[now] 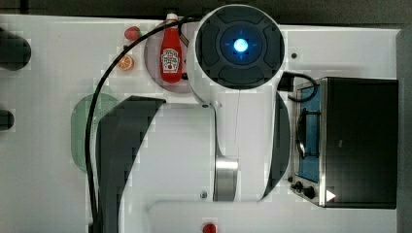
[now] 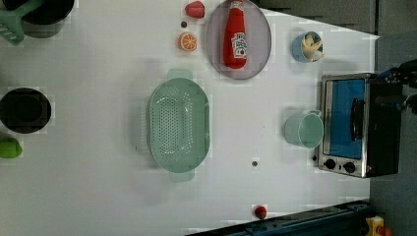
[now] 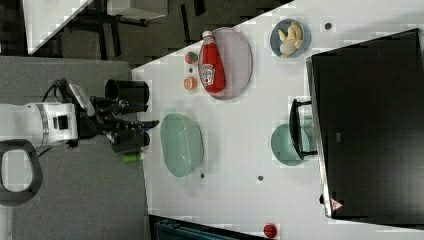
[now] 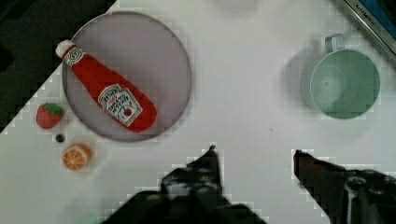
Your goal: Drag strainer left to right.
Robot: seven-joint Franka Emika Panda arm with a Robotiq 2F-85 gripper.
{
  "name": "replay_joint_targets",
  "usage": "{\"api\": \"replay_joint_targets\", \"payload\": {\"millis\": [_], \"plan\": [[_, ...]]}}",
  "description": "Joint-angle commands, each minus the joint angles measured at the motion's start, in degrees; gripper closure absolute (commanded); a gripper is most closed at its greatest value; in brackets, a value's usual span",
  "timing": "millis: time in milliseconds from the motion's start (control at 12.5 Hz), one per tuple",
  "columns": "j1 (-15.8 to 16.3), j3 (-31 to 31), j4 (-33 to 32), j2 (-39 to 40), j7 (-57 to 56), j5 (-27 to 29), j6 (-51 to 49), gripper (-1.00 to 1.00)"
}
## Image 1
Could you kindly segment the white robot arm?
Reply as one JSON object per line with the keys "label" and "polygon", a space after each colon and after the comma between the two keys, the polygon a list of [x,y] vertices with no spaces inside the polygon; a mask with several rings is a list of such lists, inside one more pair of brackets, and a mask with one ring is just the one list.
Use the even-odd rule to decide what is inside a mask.
{"label": "white robot arm", "polygon": [[284,59],[279,26],[255,7],[201,19],[186,53],[194,103],[130,96],[100,119],[94,233],[151,233],[162,202],[263,200],[290,158]]}

